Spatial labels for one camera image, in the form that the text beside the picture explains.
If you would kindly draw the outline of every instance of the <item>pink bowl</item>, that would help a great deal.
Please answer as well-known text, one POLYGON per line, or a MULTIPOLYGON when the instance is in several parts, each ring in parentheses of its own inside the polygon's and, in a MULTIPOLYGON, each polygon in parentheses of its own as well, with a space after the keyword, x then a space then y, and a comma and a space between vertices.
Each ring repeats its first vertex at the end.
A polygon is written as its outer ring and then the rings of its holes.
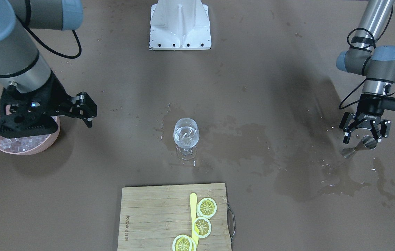
POLYGON ((39 144, 38 146, 35 146, 35 148, 32 148, 32 149, 30 149, 30 150, 28 150, 28 151, 24 151, 24 152, 13 153, 13 152, 5 151, 5 150, 3 150, 3 149, 0 147, 0 151, 5 152, 5 153, 8 153, 8 154, 15 154, 15 155, 32 155, 32 154, 36 154, 36 153, 39 153, 39 152, 42 152, 42 151, 46 150, 47 148, 49 148, 49 146, 51 146, 51 145, 55 142, 55 140, 57 139, 57 137, 58 137, 58 135, 59 135, 59 133, 60 133, 60 119, 59 119, 57 116, 56 116, 56 117, 53 117, 53 118, 54 118, 55 122, 57 122, 57 125, 59 126, 59 129, 58 129, 56 132, 50 134, 50 135, 47 137, 47 139, 45 139, 45 140, 44 140, 41 144, 39 144))

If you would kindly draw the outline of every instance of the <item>gripper logo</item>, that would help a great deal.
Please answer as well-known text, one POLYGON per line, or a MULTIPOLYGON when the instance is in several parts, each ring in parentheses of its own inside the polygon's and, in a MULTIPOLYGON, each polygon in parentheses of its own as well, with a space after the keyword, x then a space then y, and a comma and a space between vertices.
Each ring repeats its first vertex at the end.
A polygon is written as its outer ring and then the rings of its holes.
POLYGON ((367 117, 370 118, 370 119, 377 119, 376 116, 369 116, 369 115, 366 115, 366 114, 365 114, 365 118, 367 118, 367 117))
POLYGON ((125 241, 129 240, 129 215, 126 216, 126 221, 125 221, 126 227, 125 227, 125 241))

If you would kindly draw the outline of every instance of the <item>metal handle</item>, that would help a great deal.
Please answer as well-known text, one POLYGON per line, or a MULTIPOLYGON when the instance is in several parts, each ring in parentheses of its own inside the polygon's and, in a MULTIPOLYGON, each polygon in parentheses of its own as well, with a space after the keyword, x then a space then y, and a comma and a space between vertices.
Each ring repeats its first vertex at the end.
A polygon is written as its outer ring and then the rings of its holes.
POLYGON ((232 218, 232 221, 233 221, 233 232, 230 235, 230 241, 233 242, 233 237, 234 237, 234 234, 236 233, 236 219, 234 218, 234 213, 233 213, 233 211, 230 208, 230 204, 228 204, 228 203, 227 203, 227 212, 230 212, 231 218, 232 218))

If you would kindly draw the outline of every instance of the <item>wine glass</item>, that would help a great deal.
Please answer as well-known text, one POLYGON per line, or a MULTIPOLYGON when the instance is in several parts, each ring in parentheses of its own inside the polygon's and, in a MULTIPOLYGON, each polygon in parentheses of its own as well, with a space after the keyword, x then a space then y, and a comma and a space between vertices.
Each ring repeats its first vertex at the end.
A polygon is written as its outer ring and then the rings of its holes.
POLYGON ((196 121, 189 118, 179 119, 174 127, 173 137, 177 145, 177 156, 183 160, 190 160, 196 156, 195 146, 199 141, 196 121))

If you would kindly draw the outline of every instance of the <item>lemon slice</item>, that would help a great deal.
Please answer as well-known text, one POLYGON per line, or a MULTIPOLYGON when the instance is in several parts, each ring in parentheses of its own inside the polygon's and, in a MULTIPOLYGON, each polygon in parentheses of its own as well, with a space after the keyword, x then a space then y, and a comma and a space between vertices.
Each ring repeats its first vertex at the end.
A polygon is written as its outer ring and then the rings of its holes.
POLYGON ((190 238, 191 242, 193 243, 193 248, 191 249, 191 251, 196 251, 196 248, 198 248, 198 245, 196 244, 196 241, 193 240, 193 238, 190 238))
POLYGON ((187 235, 177 235, 172 242, 172 251, 195 251, 196 243, 194 243, 193 249, 193 240, 187 235))
POLYGON ((198 217, 193 222, 193 232, 199 238, 207 237, 211 232, 211 223, 205 217, 198 217))
POLYGON ((197 214, 210 219, 217 210, 216 202, 212 198, 204 198, 197 204, 197 214))

